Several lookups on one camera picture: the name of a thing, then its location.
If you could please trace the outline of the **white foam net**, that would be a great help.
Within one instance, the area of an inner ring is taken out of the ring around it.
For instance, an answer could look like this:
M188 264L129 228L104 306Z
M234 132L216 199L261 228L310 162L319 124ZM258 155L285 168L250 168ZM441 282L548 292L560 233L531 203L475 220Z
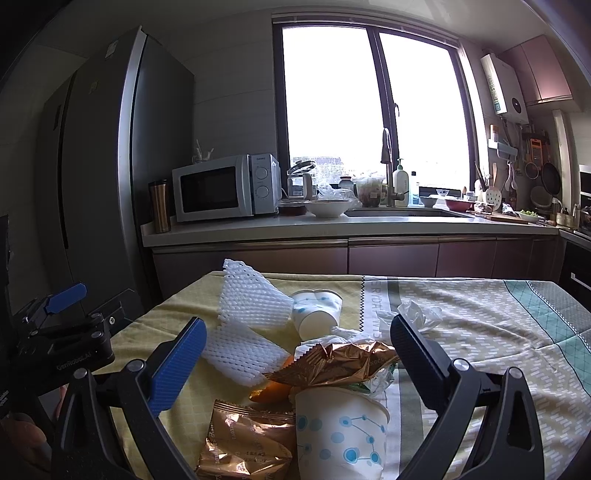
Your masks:
M250 328L280 328L290 320L294 299L242 261L225 259L218 318Z
M207 331L202 357L218 372L243 387L266 381L290 353L240 322L225 322Z

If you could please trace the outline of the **gold foil snack wrapper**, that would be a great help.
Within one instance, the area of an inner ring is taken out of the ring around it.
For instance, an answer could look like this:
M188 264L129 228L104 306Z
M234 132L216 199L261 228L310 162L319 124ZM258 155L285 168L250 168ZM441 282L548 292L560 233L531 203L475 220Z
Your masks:
M293 387L342 386L373 379L381 370L399 360L392 346L380 341L315 344L293 363L275 372L264 373L267 380Z

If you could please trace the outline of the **green snoopy snack wrapper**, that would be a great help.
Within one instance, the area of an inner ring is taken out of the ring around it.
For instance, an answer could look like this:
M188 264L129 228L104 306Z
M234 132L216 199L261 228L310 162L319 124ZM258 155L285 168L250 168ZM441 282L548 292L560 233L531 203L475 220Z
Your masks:
M345 388L363 395L377 396L384 393L394 382L394 372L397 370L397 363L393 363L377 371L377 373L362 382L345 385Z

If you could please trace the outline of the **white microwave oven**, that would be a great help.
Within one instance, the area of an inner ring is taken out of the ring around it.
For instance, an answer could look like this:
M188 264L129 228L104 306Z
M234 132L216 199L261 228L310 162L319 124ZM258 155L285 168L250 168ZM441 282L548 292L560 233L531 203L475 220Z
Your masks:
M280 164L270 153L208 160L172 171L179 223L274 215Z

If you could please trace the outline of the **white water heater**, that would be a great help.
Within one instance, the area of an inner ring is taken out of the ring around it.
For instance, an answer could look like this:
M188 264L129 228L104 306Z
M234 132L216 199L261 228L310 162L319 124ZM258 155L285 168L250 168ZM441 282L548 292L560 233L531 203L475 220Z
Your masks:
M514 124L529 123L526 103L515 70L494 54L481 58L495 114Z

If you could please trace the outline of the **white ceramic bowl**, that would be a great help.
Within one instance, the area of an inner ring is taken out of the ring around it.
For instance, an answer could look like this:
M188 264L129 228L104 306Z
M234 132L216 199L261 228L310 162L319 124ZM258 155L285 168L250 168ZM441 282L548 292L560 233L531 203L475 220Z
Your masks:
M304 203L308 213L317 218L335 219L339 218L352 207L349 200L310 200Z

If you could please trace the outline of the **gold snack bag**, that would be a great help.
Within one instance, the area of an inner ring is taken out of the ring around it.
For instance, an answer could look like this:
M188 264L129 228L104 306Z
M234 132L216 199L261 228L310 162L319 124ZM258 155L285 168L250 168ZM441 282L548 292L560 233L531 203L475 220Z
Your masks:
M216 400L195 474L199 479L279 480L296 450L294 413Z

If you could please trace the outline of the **kitchen counter with cabinets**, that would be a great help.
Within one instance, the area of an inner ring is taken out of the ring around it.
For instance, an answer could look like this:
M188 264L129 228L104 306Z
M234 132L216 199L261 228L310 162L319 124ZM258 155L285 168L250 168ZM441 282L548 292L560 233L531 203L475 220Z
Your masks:
M140 228L169 297L226 259L259 272L558 281L565 242L555 227L431 216L314 215Z

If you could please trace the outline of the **dark red bowl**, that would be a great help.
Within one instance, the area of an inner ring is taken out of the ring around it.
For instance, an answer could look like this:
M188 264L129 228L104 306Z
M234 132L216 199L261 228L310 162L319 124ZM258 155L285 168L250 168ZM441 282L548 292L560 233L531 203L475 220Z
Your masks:
M447 198L446 205L450 211L466 213L474 210L475 203L473 201L460 200L457 198Z

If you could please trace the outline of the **window frame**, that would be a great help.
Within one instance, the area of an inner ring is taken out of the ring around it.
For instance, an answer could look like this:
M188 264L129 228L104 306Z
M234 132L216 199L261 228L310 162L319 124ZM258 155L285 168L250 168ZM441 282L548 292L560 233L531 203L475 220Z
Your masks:
M277 154L334 183L396 165L422 187L471 189L479 154L471 72L457 41L356 20L273 21Z

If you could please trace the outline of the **dotted paper cup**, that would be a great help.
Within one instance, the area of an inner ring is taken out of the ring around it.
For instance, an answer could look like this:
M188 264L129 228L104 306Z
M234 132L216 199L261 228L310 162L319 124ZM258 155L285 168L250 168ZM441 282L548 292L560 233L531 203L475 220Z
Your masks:
M388 410L345 388L294 396L301 479L380 479L386 463Z
M308 341L328 336L332 328L339 327L342 297L331 290L301 290L294 300L291 317L301 340Z

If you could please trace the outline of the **glass electric kettle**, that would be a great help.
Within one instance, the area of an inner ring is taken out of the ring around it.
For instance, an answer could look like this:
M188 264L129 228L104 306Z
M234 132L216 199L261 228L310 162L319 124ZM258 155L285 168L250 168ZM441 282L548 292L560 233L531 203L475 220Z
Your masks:
M287 170L287 197L294 200L314 200L318 196L315 161L298 161Z

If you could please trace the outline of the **built-in black oven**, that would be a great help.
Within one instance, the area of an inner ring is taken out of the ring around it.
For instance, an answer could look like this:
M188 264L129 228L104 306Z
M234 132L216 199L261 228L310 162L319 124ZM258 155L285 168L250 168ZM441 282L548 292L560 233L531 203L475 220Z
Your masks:
M591 306L590 238L577 232L561 230L559 240L558 284L589 310Z

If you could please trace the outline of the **pink wall cabinet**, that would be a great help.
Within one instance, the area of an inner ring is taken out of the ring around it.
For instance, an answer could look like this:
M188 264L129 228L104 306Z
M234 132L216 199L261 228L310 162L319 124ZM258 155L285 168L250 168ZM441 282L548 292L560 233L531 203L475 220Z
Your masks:
M518 77L528 106L573 99L568 80L552 46L539 35L502 52L499 58Z

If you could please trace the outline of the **kitchen faucet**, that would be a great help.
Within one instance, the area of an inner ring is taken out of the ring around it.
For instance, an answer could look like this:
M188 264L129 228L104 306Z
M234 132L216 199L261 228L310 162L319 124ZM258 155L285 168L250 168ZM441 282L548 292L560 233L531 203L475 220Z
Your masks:
M391 139L391 133L388 128L383 129L382 135L382 158L381 163L386 166L386 185L387 185L387 205L394 207L394 182L393 174L394 170L397 169L397 165L394 163L394 150Z

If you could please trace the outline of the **black frying pan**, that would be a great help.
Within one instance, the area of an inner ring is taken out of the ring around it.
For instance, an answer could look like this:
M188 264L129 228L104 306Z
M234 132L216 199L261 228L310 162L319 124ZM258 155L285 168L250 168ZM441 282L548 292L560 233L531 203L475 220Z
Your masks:
M543 187L550 195L558 196L562 189L561 174L551 161L550 149L547 145L543 146L542 152L543 164L540 174Z

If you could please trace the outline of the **copper thermos tumbler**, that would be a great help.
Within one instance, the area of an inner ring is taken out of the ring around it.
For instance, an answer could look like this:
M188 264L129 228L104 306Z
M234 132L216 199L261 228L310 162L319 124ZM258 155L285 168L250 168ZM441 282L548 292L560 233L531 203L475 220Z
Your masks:
M167 212L167 180L151 182L148 187L153 208L154 231L158 234L166 233L170 230Z

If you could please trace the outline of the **orange peel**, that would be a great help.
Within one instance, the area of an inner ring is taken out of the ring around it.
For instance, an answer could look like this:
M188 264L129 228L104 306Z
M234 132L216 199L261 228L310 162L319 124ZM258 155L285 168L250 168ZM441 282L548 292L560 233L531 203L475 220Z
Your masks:
M253 390L249 394L249 400L263 405L283 403L290 399L292 389L290 385L269 381L263 389Z

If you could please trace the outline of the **white soap dispenser bottle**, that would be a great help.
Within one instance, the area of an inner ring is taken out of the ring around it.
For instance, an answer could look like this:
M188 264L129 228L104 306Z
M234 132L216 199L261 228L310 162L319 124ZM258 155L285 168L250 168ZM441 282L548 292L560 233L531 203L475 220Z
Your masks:
M398 160L397 169L393 174L394 182L394 206L407 208L409 204L409 175L402 166L402 160Z

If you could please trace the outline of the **glass food jar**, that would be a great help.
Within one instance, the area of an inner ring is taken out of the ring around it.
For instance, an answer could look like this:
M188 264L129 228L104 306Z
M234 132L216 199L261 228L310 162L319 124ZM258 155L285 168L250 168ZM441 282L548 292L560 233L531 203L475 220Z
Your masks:
M383 176L366 176L356 180L356 196L363 207L376 208L381 204L385 178Z

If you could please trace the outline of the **white tissue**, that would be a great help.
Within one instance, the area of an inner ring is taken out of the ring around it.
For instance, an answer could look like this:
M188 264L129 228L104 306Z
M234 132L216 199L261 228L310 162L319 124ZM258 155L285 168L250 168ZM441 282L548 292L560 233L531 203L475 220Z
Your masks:
M403 300L393 311L377 311L379 326L377 333L374 334L376 339L389 345L392 344L390 327L392 320L398 314L412 323L420 333L433 330L443 321L443 310L440 307L421 306L413 300Z
M310 340L301 341L301 344L294 350L294 359L297 360L304 356L305 353L314 348L315 345L322 345L327 347L332 344L352 343L359 345L363 342L373 342L381 340L380 334L373 332L363 332L359 330L344 329L341 327L332 327L329 334L312 338Z

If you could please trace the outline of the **grey refrigerator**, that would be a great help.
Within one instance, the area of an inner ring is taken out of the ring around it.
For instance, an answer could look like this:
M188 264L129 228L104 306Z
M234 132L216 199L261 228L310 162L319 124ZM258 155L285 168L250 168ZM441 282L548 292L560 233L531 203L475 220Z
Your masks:
M194 78L134 28L101 48L47 100L37 135L34 192L52 292L81 283L87 314L111 300L137 318L161 294L141 228L149 187L192 153Z

